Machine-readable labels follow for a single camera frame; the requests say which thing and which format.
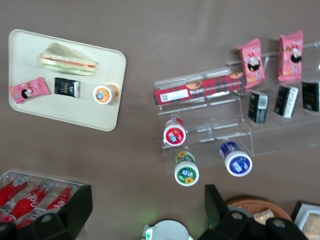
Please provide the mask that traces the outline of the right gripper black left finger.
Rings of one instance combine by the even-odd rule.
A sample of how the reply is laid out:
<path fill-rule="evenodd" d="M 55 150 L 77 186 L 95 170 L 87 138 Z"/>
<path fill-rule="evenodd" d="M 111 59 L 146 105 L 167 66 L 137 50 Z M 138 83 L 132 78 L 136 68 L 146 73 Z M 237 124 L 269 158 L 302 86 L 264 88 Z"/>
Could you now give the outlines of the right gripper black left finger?
<path fill-rule="evenodd" d="M 75 240 L 93 211 L 92 187 L 81 186 L 60 209 L 46 211 L 34 221 L 36 240 Z"/>

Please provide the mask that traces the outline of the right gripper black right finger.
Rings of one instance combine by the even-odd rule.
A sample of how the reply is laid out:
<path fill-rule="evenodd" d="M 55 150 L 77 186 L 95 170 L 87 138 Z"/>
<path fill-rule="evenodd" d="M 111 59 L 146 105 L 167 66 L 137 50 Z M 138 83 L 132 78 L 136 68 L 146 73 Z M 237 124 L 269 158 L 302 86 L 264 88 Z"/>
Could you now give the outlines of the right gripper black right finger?
<path fill-rule="evenodd" d="M 239 210 L 229 210 L 214 184 L 205 185 L 204 208 L 211 227 L 199 237 L 201 240 L 247 239 L 249 218 Z"/>

